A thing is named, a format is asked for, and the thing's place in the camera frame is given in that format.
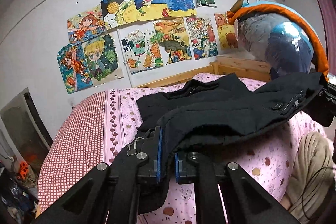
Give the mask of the bagged bedding pile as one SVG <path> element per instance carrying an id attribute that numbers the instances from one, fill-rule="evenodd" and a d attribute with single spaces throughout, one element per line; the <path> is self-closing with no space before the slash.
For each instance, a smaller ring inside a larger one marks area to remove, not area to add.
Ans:
<path id="1" fill-rule="evenodd" d="M 234 22 L 238 46 L 270 66 L 270 78 L 309 73 L 314 49 L 306 32 L 276 13 L 253 12 Z"/>

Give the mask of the orange-haired girl drawing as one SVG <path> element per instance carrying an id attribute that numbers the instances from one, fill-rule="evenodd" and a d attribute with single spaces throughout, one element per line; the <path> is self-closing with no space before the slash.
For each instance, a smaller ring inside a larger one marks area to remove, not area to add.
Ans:
<path id="1" fill-rule="evenodd" d="M 78 45 L 94 39 L 106 31 L 101 6 L 81 12 L 67 20 L 70 44 Z"/>
<path id="2" fill-rule="evenodd" d="M 81 45 L 63 47 L 58 52 L 57 61 L 68 94 L 93 86 Z"/>

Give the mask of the wooden bed frame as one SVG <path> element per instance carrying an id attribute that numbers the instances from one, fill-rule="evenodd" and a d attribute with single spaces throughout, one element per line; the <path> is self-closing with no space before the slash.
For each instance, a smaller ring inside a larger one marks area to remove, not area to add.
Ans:
<path id="1" fill-rule="evenodd" d="M 209 65 L 205 67 L 147 82 L 139 85 L 138 88 L 157 88 L 181 84 L 192 79 L 199 73 L 210 73 L 213 75 L 228 75 L 235 73 L 237 77 L 240 78 L 248 78 L 266 83 L 271 80 L 270 66 L 266 62 L 218 56 L 215 61 L 210 62 Z"/>

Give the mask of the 2024 dragon drawing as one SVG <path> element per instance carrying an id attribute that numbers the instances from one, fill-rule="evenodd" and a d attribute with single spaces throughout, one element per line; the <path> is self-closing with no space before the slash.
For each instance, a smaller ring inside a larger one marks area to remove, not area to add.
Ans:
<path id="1" fill-rule="evenodd" d="M 209 18 L 186 19 L 195 60 L 218 55 L 217 41 Z"/>

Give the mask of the blonde boy drawing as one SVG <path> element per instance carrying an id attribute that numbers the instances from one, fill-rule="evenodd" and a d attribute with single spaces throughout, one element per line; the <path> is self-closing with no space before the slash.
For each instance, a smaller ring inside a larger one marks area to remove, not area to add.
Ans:
<path id="1" fill-rule="evenodd" d="M 98 36 L 84 42 L 81 47 L 94 86 L 123 78 L 112 35 Z"/>

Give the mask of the black puffer jacket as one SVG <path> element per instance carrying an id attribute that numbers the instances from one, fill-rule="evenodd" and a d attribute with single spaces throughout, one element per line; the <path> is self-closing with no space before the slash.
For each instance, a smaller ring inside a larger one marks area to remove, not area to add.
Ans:
<path id="1" fill-rule="evenodd" d="M 185 84 L 113 91 L 110 161 L 123 145 L 139 146 L 156 126 L 163 128 L 161 184 L 141 197 L 142 220 L 192 217 L 194 188 L 173 177 L 173 154 L 184 148 L 236 161 L 276 200 L 315 171 L 324 189 L 331 179 L 320 170 L 331 165 L 325 127 L 333 116 L 316 93 L 320 79 L 296 73 L 264 84 L 203 73 Z"/>

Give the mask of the landscape hill drawing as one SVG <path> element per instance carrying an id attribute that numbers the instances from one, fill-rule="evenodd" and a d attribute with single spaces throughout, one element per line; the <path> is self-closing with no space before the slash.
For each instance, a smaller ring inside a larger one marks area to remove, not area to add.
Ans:
<path id="1" fill-rule="evenodd" d="M 166 64 L 192 59 L 189 35 L 183 18 L 157 20 L 154 29 L 159 46 L 168 54 Z"/>

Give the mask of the orange-haired girl lower drawing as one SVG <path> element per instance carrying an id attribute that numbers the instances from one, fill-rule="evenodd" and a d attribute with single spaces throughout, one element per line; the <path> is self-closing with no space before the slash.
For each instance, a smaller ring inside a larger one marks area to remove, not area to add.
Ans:
<path id="1" fill-rule="evenodd" d="M 68 94 L 93 86 L 81 45 L 63 47 L 58 52 L 57 61 Z"/>

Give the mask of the yellow bear drawing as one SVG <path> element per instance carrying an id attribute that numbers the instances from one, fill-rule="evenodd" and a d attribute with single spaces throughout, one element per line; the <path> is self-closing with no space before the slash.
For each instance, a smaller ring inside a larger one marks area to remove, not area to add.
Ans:
<path id="1" fill-rule="evenodd" d="M 232 24 L 229 24 L 227 14 L 214 14 L 215 22 L 217 25 L 218 36 L 221 48 L 226 49 L 237 49 L 238 41 L 235 36 L 235 28 Z"/>

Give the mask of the pineapple drawing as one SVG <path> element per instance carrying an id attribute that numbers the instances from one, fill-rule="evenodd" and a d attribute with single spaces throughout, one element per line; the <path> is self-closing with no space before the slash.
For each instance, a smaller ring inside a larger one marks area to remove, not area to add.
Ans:
<path id="1" fill-rule="evenodd" d="M 134 0 L 100 0 L 106 30 L 111 30 L 138 20 Z"/>

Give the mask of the fruit drink drawing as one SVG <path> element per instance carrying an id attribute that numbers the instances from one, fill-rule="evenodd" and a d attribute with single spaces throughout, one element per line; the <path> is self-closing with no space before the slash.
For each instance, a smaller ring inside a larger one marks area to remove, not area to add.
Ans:
<path id="1" fill-rule="evenodd" d="M 119 35 L 131 75 L 164 66 L 153 22 L 122 28 Z"/>

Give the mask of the framed mirror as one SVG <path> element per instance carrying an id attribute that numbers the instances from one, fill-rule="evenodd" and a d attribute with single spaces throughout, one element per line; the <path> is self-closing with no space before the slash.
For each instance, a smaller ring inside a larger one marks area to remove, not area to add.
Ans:
<path id="1" fill-rule="evenodd" d="M 1 109 L 1 120 L 15 148 L 35 170 L 47 157 L 53 140 L 25 88 Z"/>

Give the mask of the blue sea jellyfish drawing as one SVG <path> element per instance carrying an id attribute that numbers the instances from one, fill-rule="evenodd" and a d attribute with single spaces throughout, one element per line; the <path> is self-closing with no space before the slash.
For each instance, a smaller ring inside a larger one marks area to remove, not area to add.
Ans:
<path id="1" fill-rule="evenodd" d="M 196 15 L 193 0 L 134 0 L 139 21 Z"/>

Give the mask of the orange-haired girl upper drawing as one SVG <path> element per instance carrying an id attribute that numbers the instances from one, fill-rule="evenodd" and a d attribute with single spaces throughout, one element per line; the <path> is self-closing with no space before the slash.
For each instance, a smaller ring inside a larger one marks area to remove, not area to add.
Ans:
<path id="1" fill-rule="evenodd" d="M 101 6 L 81 12 L 67 20 L 70 44 L 78 45 L 94 39 L 106 31 Z"/>

